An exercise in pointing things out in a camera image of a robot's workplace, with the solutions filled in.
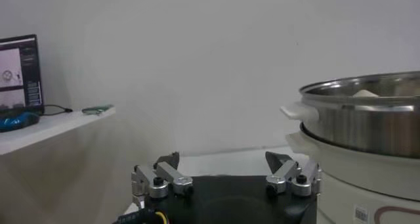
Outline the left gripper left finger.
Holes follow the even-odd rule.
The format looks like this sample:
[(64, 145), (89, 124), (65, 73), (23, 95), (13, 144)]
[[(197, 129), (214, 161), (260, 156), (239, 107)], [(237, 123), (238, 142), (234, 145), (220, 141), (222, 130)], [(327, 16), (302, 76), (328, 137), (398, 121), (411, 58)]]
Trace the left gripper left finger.
[(135, 165), (131, 172), (132, 201), (139, 208), (165, 200), (170, 194), (187, 197), (194, 193), (192, 177), (178, 171), (180, 155), (161, 156), (151, 165)]

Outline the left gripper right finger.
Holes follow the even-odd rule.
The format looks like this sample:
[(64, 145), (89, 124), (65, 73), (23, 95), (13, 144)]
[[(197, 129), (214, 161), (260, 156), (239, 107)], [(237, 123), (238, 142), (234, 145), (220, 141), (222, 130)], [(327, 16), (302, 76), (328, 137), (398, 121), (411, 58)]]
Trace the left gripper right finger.
[(321, 193), (321, 168), (309, 160), (303, 167), (289, 155), (266, 152), (265, 158), (271, 174), (266, 176), (266, 193), (278, 196), (290, 190), (295, 196)]

